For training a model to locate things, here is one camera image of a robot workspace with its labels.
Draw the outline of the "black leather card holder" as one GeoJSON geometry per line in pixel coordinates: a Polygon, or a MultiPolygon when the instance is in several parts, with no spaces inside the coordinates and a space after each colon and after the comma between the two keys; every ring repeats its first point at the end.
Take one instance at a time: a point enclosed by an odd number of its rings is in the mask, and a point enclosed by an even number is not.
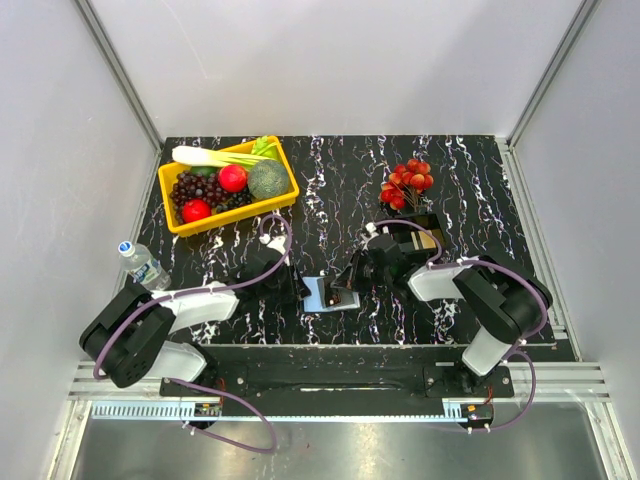
{"type": "Polygon", "coordinates": [[[302,278],[309,294],[303,298],[306,313],[331,313],[361,307],[359,294],[334,284],[335,275],[302,278]]]}

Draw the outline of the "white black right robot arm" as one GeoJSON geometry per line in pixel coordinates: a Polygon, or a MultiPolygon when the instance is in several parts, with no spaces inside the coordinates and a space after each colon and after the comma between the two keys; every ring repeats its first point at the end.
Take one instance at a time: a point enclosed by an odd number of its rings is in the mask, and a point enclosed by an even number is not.
{"type": "Polygon", "coordinates": [[[366,294],[376,286],[394,289],[402,298],[428,303],[462,299],[479,323],[479,330],[462,353],[455,375],[457,388],[469,396],[480,394],[492,371],[516,352],[516,347],[539,332],[548,321],[553,297],[535,275],[508,256],[485,253],[440,264],[443,248],[426,228],[408,220],[391,219],[366,225],[362,247],[333,281],[336,288],[366,294]],[[382,228],[402,225],[435,245],[428,259],[410,257],[382,228]]]}

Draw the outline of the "black card storage box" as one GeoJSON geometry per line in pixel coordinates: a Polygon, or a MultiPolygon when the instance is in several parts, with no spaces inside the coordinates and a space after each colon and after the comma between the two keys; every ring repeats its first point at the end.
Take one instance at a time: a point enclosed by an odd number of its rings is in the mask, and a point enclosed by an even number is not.
{"type": "Polygon", "coordinates": [[[416,227],[405,224],[390,224],[386,226],[389,234],[399,244],[400,250],[416,258],[430,258],[438,251],[438,247],[446,247],[444,231],[440,225],[439,217],[435,213],[415,213],[400,217],[414,223],[428,231],[432,237],[416,227]]]}

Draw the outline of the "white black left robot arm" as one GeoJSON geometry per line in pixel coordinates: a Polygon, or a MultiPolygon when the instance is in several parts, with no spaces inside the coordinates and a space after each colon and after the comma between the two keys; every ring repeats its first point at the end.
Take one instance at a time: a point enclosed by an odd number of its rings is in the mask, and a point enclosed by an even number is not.
{"type": "Polygon", "coordinates": [[[124,389],[146,376],[177,376],[193,394],[212,391],[217,372],[205,355],[170,336],[205,322],[229,320],[252,302],[298,300],[307,292],[290,264],[292,238],[263,234],[261,242],[265,248],[250,264],[249,277],[236,283],[213,281],[173,291],[140,284],[122,288],[79,338],[80,348],[94,361],[94,377],[124,389]]]}

